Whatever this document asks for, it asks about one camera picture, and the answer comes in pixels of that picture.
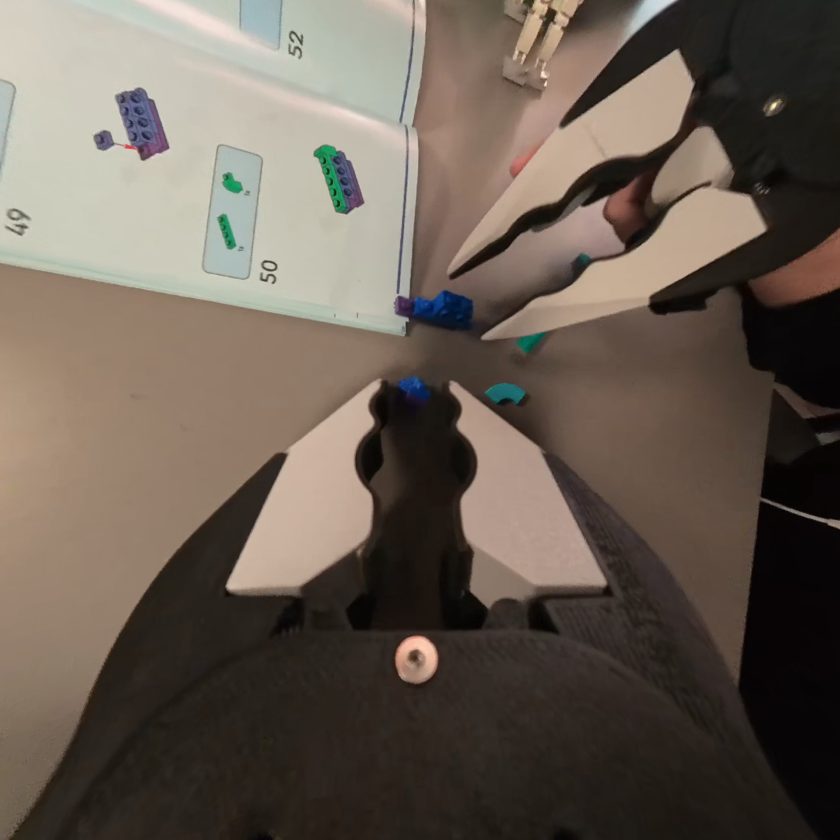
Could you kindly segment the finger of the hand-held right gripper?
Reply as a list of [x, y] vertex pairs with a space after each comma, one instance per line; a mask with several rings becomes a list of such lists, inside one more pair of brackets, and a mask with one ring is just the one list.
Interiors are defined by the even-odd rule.
[[750, 196], [699, 187], [673, 204], [656, 230], [634, 249], [591, 262], [575, 282], [531, 300], [481, 339], [517, 339], [646, 307], [654, 294], [767, 229]]
[[602, 186], [625, 178], [679, 133], [695, 81], [672, 51], [542, 143], [448, 267], [460, 277], [535, 228], [558, 223]]

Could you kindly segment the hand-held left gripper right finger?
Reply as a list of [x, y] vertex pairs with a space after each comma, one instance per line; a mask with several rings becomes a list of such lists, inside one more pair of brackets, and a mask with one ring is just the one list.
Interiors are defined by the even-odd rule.
[[501, 600], [599, 596], [607, 580], [550, 468], [526, 435], [455, 381], [455, 429], [473, 466], [459, 501], [472, 552], [469, 590], [486, 607]]

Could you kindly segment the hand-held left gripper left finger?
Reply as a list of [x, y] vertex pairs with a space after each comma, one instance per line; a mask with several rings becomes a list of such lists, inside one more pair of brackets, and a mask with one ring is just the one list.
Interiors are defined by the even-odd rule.
[[257, 520], [227, 578], [236, 596], [311, 596], [338, 582], [355, 597], [361, 573], [344, 562], [370, 537], [374, 499], [357, 466], [375, 430], [373, 380], [286, 452]]

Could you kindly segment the blue purple toy brick assembly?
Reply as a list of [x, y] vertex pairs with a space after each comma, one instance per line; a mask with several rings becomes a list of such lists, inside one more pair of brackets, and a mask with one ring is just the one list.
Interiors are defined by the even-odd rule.
[[452, 331], [469, 331], [474, 318], [474, 302], [449, 290], [434, 298], [397, 296], [395, 314], [399, 317]]

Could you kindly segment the person's right forearm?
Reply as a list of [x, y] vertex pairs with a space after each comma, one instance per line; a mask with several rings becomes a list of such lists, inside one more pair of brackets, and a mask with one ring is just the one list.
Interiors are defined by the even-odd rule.
[[839, 290], [780, 308], [741, 294], [751, 366], [818, 406], [839, 407]]

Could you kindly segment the person's right hand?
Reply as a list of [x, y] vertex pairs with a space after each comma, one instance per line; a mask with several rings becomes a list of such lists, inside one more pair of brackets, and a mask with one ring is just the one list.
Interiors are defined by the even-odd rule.
[[[657, 174], [655, 167], [635, 178], [607, 198], [603, 216], [614, 234], [627, 244], [648, 222], [649, 194]], [[749, 283], [751, 293], [768, 308], [824, 298], [839, 289], [839, 232], [790, 264]]]

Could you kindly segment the white toy brick unicorn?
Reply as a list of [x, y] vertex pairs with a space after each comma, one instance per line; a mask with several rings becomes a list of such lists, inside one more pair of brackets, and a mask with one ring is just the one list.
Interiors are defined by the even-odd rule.
[[504, 57], [502, 76], [543, 93], [548, 64], [582, 1], [505, 1], [503, 12], [521, 24], [513, 51]]

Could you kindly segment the pale blue instruction booklet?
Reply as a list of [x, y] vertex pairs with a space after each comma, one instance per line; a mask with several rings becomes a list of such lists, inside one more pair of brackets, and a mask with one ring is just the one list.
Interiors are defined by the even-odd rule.
[[403, 336], [426, 23], [2, 2], [2, 265]]

